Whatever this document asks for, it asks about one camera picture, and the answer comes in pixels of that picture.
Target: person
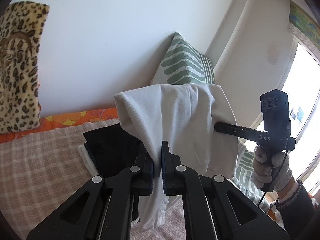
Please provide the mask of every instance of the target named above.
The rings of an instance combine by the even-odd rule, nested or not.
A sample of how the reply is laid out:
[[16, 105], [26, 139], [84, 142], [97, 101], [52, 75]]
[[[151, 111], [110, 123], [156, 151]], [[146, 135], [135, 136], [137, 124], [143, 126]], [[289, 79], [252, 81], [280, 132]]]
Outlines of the person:
[[[274, 154], [271, 158], [273, 167], [279, 167], [284, 157], [284, 152]], [[268, 215], [287, 231], [290, 239], [295, 239], [316, 213], [318, 204], [308, 194], [303, 183], [292, 176], [289, 159], [287, 155], [275, 179], [274, 190], [279, 198], [270, 204]], [[272, 167], [267, 164], [267, 153], [263, 147], [255, 148], [252, 166], [252, 181], [258, 189], [271, 182]]]

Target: black folded cloth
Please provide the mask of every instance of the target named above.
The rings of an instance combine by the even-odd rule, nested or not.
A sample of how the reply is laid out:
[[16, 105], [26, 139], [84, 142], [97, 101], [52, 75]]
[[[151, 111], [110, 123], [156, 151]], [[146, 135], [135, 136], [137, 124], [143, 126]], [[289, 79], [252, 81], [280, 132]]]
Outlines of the black folded cloth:
[[[146, 149], [139, 139], [127, 133], [120, 123], [83, 133], [84, 144], [99, 175], [109, 178], [134, 165], [136, 157]], [[132, 221], [138, 217], [139, 197], [133, 202]]]

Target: human hand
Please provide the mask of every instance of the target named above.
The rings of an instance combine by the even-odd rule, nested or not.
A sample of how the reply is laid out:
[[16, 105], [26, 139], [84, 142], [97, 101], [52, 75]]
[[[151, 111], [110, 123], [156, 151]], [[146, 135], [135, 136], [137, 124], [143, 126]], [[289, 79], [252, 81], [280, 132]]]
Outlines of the human hand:
[[[271, 158], [273, 167], [267, 161], [267, 153], [261, 146], [257, 146], [254, 150], [254, 158], [252, 161], [253, 173], [251, 175], [253, 183], [258, 189], [262, 188], [265, 183], [270, 183], [272, 180], [271, 172], [272, 168], [280, 167], [284, 159], [285, 153], [278, 152]], [[289, 169], [289, 155], [287, 155], [284, 165], [276, 177], [274, 190], [283, 190], [292, 177], [292, 171]]]

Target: leopard print cushion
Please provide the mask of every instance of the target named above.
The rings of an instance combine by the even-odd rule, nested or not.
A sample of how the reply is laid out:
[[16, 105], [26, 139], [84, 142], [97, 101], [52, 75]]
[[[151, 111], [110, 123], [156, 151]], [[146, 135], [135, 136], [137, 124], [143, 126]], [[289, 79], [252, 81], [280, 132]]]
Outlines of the leopard print cushion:
[[40, 125], [38, 52], [49, 6], [10, 4], [0, 17], [0, 134]]

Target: silver screw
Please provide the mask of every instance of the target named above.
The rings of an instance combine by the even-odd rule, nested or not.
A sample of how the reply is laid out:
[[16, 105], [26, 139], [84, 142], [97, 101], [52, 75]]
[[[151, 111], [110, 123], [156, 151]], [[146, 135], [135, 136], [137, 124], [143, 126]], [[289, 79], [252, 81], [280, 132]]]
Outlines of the silver screw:
[[179, 166], [176, 167], [176, 170], [177, 170], [177, 171], [185, 171], [186, 168], [185, 168], [185, 166], [183, 166], [183, 165], [179, 165]]
[[216, 182], [223, 182], [224, 181], [224, 177], [221, 176], [221, 175], [216, 175], [216, 176], [214, 176], [214, 180]]
[[140, 168], [139, 168], [139, 166], [132, 166], [132, 167], [130, 168], [130, 171], [132, 171], [132, 172], [138, 172], [138, 171], [140, 171]]
[[92, 182], [93, 183], [99, 183], [99, 182], [101, 182], [102, 181], [102, 177], [100, 177], [100, 176], [94, 176], [93, 178], [92, 178]]

